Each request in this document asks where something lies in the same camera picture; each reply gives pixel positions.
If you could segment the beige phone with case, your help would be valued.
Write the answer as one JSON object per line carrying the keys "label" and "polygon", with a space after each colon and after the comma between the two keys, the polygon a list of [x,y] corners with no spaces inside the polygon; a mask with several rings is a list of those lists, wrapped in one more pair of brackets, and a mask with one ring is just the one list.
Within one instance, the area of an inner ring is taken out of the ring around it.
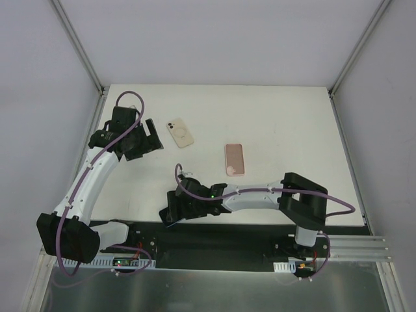
{"label": "beige phone with case", "polygon": [[178,148],[182,149],[194,143],[194,137],[181,118],[169,121],[166,127]]}

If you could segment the blue smartphone black screen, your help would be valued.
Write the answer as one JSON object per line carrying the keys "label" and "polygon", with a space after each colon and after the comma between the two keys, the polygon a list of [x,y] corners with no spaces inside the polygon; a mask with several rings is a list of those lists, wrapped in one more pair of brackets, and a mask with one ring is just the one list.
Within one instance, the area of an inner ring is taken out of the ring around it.
{"label": "blue smartphone black screen", "polygon": [[176,220],[176,221],[168,221],[168,220],[163,219],[162,223],[166,228],[170,228],[170,227],[178,224],[180,221],[181,221],[181,219]]}

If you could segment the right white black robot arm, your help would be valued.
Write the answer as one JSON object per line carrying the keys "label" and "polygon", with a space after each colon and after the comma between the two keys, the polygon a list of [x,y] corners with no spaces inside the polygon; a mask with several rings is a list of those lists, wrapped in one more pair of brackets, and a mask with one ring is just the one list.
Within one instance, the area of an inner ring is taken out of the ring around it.
{"label": "right white black robot arm", "polygon": [[317,235],[326,223],[328,190],[293,172],[265,185],[218,183],[206,187],[183,174],[176,177],[176,182],[176,189],[167,192],[167,207],[159,211],[166,227],[182,220],[247,209],[281,211],[296,225],[294,252],[305,257],[315,250]]}

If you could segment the pink phone case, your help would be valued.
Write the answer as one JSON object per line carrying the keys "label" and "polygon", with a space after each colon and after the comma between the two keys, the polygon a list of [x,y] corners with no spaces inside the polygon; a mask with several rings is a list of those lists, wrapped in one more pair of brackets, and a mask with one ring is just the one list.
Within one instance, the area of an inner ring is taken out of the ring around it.
{"label": "pink phone case", "polygon": [[245,174],[244,155],[241,144],[225,145],[226,174],[243,176]]}

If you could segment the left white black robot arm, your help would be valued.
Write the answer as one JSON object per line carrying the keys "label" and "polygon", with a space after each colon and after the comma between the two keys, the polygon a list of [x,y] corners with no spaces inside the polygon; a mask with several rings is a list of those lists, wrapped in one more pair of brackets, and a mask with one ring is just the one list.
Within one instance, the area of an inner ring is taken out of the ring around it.
{"label": "left white black robot arm", "polygon": [[122,159],[132,161],[163,147],[153,120],[141,122],[140,117],[137,109],[114,107],[112,118],[90,137],[83,167],[68,193],[52,213],[42,213],[36,221],[47,254],[90,263],[113,245],[124,253],[137,247],[137,236],[126,222],[91,226],[90,219],[106,180]]}

